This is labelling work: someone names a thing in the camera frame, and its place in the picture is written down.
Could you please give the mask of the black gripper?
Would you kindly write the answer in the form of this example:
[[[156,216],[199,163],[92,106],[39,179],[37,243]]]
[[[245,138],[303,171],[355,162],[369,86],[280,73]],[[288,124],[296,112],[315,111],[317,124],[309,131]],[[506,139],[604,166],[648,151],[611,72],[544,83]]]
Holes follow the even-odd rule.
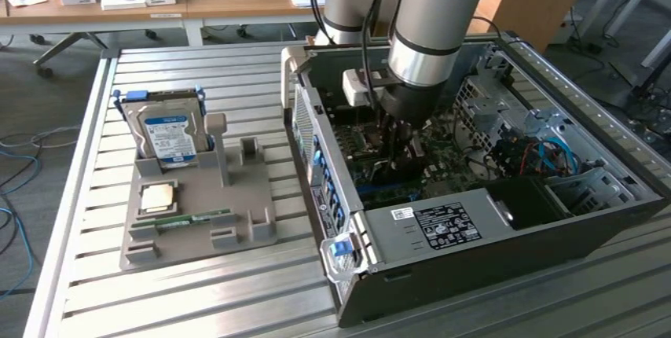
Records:
[[[444,83],[434,86],[413,86],[396,83],[384,88],[380,106],[396,120],[421,127],[434,114],[443,93]]]

